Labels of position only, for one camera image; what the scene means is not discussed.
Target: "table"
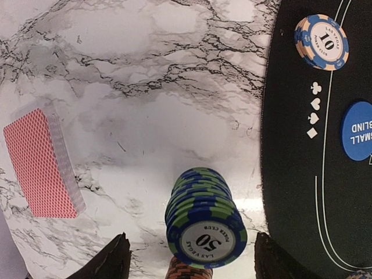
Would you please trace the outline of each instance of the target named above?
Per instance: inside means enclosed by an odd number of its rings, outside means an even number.
[[[33,218],[0,137],[0,207],[34,279],[66,278],[127,234],[131,278],[164,278],[164,210],[175,179],[212,167],[249,233],[214,278],[255,278],[266,231],[260,119],[279,0],[29,0],[0,9],[0,126],[51,102],[87,204]]]

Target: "club symbol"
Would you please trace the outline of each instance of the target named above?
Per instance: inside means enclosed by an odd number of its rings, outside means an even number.
[[[313,83],[313,86],[311,86],[311,89],[313,90],[313,94],[317,95],[318,93],[321,93],[321,86],[315,81]]]

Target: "playing cards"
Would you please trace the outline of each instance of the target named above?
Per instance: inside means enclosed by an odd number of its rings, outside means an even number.
[[[36,109],[4,128],[18,181],[36,217],[76,218],[85,209],[57,114]]]

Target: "poker chip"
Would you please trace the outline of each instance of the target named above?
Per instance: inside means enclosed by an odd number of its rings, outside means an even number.
[[[316,69],[334,71],[349,57],[349,43],[342,27],[326,15],[311,15],[295,28],[296,49],[302,59]]]
[[[176,257],[170,261],[166,279],[212,279],[212,269],[196,269],[187,266]]]
[[[205,167],[185,171],[177,179],[165,222],[173,255],[198,269],[213,269],[234,261],[248,236],[225,179]]]

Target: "poker mat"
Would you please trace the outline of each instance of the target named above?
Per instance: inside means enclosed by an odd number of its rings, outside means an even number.
[[[349,59],[318,70],[299,56],[296,25],[324,14],[344,29]],[[321,278],[372,268],[372,160],[351,160],[340,130],[356,101],[372,102],[372,2],[282,0],[262,115],[264,208],[271,237]]]

